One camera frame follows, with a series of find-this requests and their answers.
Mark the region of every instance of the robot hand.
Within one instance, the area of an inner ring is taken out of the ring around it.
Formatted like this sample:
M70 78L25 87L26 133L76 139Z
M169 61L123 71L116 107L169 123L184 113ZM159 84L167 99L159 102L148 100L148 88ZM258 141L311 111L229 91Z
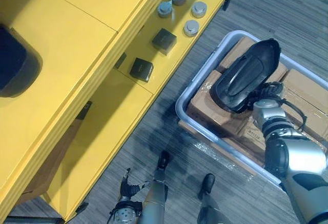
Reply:
M144 181L138 185L129 185L128 184L128 178L129 178L129 174L131 172L131 168L128 168L125 171L125 174L122 178L121 181L121 186L119 189L119 198L118 201L127 201L130 200L131 197L133 197L135 194L137 194L141 189L145 188L146 186L148 186L150 184L149 181Z
M133 202L131 197L137 194L141 189L150 184L149 181L144 181L138 185L129 185L128 178L131 169L128 168L121 180L118 203L115 208L110 212L110 217L107 224L113 218L115 224L132 224L136 222L136 217L141 215L142 202Z

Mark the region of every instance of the black object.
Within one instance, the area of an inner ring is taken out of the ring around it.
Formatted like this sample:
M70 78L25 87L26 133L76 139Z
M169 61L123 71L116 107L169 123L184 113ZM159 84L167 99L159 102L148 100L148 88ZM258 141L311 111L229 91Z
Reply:
M205 193L210 194L212 187L214 185L215 182L215 176L213 174L207 174L204 179L203 182L201 184L201 189L198 193L198 199L202 200L203 199L203 195Z
M40 68L36 56L0 25L0 96L14 97L24 92Z
M274 39L252 45L212 86L213 101L229 112L244 111L248 95L277 69L280 52L279 43Z
M312 220L310 220L309 224L324 223L325 220L328 220L328 212L324 212L324 213L314 217Z
M289 165L289 155L283 139L268 141L264 157L266 170L278 178L286 176Z
M256 90L251 92L248 97L247 97L247 109L248 110L253 110L253 105L255 102L261 100L261 99L273 99L275 100L279 106L285 104L289 107L291 107L293 110L295 110L301 117L302 117L302 124L299 126L298 130L303 131L305 128L307 116L294 104L291 102L287 101L285 98L281 98L281 93L283 90L283 83L281 82L269 82L269 83L264 83L260 85Z
M154 66L151 62L137 57L130 71L130 75L136 79L148 82L153 68Z
M308 191L318 187L328 187L328 182L326 182L320 175L316 174L300 173L294 175L293 179Z
M170 155L167 151L162 151L157 162L157 168L165 170L170 160Z
M164 55L167 55L176 44L176 36L162 28L152 40L153 46Z
M121 64L123 63L123 61L125 60L125 58L127 57L126 53L123 52L123 54L119 57L119 59L117 60L117 62L115 63L114 67L116 69L119 68L119 66L121 66Z

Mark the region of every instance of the black shoe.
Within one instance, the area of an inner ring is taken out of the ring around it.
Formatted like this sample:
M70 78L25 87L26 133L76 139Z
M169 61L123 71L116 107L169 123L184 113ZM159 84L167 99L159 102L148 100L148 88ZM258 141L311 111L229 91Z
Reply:
M202 200L205 193L210 194L215 182L215 176L213 174L207 174L203 179L200 192L198 193L198 199Z
M157 168L165 170L169 163L170 155L167 151L162 151L158 159Z

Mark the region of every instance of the black cable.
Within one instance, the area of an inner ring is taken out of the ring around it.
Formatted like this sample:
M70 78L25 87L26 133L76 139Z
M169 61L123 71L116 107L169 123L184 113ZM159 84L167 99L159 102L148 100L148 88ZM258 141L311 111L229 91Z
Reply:
M253 104L260 99L273 99L278 102L279 106L285 104L296 111L302 117L302 124L299 126L297 130L303 132L307 120L307 116L294 104L287 101L285 98L281 98L278 96L278 93L281 93L283 88L282 83L280 82L271 82L271 83L264 83L259 89L255 90L253 93L250 93L249 100L248 100L248 109L253 109Z
M295 106L291 102L287 101L285 98L282 99L281 102L283 104L291 107L293 110L295 110L302 117L303 122L302 122L302 124L299 126L299 128L297 130L300 130L301 132L303 132L303 130L305 128L305 123L306 123L306 120L307 120L308 117L297 106Z

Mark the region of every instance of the gray carpet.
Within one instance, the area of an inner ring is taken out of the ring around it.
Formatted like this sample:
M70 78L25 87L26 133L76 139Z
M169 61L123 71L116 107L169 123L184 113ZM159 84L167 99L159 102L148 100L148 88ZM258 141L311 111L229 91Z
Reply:
M132 167L130 182L151 179L161 150L172 155L167 168L169 195L165 223L196 223L196 194L203 177L216 175L212 195L233 223L298 223L287 196L251 176L178 127L175 101L203 61L230 31L245 30L260 39L273 37L282 52L328 79L328 0L232 0L219 11L165 86L120 152L87 197L89 206L70 223L106 223L115 206L119 181ZM134 200L143 200L147 190ZM41 200L16 207L11 215L55 216Z

